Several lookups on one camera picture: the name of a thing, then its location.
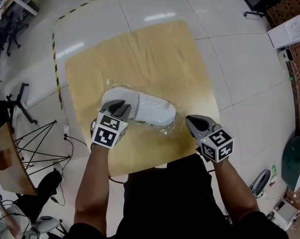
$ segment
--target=person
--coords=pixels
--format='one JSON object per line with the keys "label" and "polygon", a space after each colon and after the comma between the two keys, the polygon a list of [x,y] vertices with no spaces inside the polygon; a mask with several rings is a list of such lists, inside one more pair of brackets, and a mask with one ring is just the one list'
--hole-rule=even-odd
{"label": "person", "polygon": [[[67,239],[106,237],[109,149],[92,145]],[[124,209],[113,238],[288,238],[260,212],[228,159],[213,163],[230,224],[215,203],[211,175],[198,154],[129,174]]]}
{"label": "person", "polygon": [[54,170],[47,174],[37,187],[37,196],[23,195],[14,201],[9,208],[0,205],[0,238],[21,239],[31,229],[42,208],[49,198],[57,194],[57,188],[62,182],[62,168],[54,164]]}

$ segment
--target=tiled floor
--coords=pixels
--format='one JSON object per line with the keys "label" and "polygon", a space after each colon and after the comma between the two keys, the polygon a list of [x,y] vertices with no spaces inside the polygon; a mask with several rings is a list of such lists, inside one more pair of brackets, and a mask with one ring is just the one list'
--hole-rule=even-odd
{"label": "tiled floor", "polygon": [[[40,125],[57,120],[48,142],[41,147],[42,152],[64,156],[71,153],[70,143],[63,141],[65,124],[70,126],[71,136],[83,140],[65,77],[64,63],[69,57],[120,33],[183,19],[193,33],[213,82],[222,125],[236,138],[230,161],[247,184],[273,164],[280,173],[284,145],[295,129],[292,89],[287,69],[279,63],[266,34],[267,22],[254,16],[244,18],[242,12],[248,7],[243,0],[96,0],[54,23],[85,1],[42,0],[39,16],[19,39],[22,47],[14,47],[9,58],[5,54],[0,57],[0,79],[4,80],[0,95],[16,94],[21,82],[28,82],[25,106],[31,115]],[[56,93],[52,30],[64,110],[60,109]],[[23,116],[16,117],[17,136],[36,128]],[[73,159],[64,170],[62,183],[66,205],[61,207],[49,201],[43,210],[47,215],[62,218],[67,227],[73,221],[75,196],[89,155],[86,146],[72,142]],[[38,184],[45,173],[31,178]],[[109,236],[116,232],[124,203],[123,186],[110,182],[110,187]],[[212,187],[224,211],[214,175]],[[258,200],[261,210],[268,213],[285,188],[279,178],[266,190],[266,196]],[[63,202],[61,195],[57,198]]]}

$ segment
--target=white desk leg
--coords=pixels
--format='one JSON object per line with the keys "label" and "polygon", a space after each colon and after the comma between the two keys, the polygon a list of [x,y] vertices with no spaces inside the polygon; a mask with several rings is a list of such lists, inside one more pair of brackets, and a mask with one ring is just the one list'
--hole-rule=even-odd
{"label": "white desk leg", "polygon": [[14,0],[14,2],[17,3],[17,4],[19,4],[25,10],[29,11],[34,16],[38,15],[38,12],[36,12],[32,7],[30,7],[28,4],[24,3],[22,0]]}

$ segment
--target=white electrical outlet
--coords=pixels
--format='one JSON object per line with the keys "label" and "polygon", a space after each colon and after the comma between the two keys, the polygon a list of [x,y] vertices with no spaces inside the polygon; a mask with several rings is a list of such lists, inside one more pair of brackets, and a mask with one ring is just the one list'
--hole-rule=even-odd
{"label": "white electrical outlet", "polygon": [[65,134],[69,135],[69,126],[67,126],[67,125],[64,126],[63,138],[65,137]]}

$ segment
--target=black sleeve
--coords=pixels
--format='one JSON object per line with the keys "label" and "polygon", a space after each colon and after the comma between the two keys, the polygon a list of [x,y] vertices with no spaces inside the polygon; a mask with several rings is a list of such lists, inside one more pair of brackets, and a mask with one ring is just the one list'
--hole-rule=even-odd
{"label": "black sleeve", "polygon": [[236,233],[239,238],[249,239],[289,239],[288,234],[266,218],[264,213],[252,212],[244,216],[238,224],[235,225]]}
{"label": "black sleeve", "polygon": [[85,223],[76,223],[71,226],[66,239],[78,239],[78,238],[93,238],[104,239],[104,235],[96,228]]}

